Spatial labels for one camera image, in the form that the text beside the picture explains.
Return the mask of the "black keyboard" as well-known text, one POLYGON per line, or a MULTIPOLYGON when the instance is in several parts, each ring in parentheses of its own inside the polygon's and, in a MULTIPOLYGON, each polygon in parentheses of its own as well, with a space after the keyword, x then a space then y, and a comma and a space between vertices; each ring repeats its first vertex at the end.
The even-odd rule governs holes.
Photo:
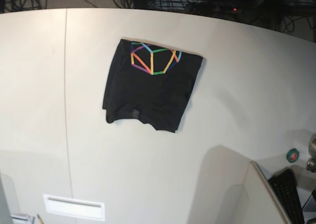
POLYGON ((269 179, 269 183, 293 224, 304 224, 303 211, 292 169, 285 169, 269 179))

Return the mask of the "black t-shirt with colourful print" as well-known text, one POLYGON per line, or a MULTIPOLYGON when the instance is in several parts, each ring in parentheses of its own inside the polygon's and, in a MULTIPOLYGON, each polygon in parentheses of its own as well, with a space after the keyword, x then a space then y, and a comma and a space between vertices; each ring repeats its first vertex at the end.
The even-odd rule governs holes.
POLYGON ((202 61, 200 55, 120 40, 103 98, 107 123, 137 119, 157 131, 176 132, 202 61))

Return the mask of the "silver metal cylinder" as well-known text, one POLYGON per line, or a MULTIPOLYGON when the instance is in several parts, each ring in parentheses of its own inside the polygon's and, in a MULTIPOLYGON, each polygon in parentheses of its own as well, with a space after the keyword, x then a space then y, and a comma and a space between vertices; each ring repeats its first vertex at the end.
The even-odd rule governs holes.
POLYGON ((308 152, 310 154, 310 158, 306 163, 306 169, 312 173, 316 172, 316 134, 313 134, 309 144, 308 144, 308 152))

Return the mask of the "yellow pencil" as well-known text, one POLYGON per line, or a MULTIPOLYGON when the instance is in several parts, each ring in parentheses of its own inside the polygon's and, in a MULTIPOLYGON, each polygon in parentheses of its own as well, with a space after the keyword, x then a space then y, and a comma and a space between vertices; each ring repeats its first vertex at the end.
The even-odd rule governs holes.
POLYGON ((43 222, 43 220, 42 220, 42 218, 40 217, 39 214, 37 214, 37 218, 38 218, 40 224, 44 224, 44 222, 43 222))

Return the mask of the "black power strip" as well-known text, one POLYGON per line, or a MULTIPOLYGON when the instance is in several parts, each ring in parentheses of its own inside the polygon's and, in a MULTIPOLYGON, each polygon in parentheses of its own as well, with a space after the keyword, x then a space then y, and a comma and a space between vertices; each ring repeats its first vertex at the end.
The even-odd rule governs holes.
POLYGON ((238 13, 238 9, 235 6, 216 2, 192 3, 190 11, 199 14, 238 13))

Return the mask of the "green tape roll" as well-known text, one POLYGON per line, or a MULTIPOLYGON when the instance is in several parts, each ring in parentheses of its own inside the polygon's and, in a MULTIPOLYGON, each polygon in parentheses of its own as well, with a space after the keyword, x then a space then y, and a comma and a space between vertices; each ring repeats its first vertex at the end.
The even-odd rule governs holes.
POLYGON ((286 159, 289 163, 295 163, 299 159, 299 151, 296 148, 290 149, 286 154, 286 159))

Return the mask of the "beige partition panel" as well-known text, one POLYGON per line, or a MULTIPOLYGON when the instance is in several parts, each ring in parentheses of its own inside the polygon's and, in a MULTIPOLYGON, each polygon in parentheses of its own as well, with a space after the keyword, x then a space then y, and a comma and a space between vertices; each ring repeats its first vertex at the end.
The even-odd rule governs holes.
POLYGON ((269 182, 256 162, 250 162, 243 188, 246 192, 243 224, 290 224, 269 182))

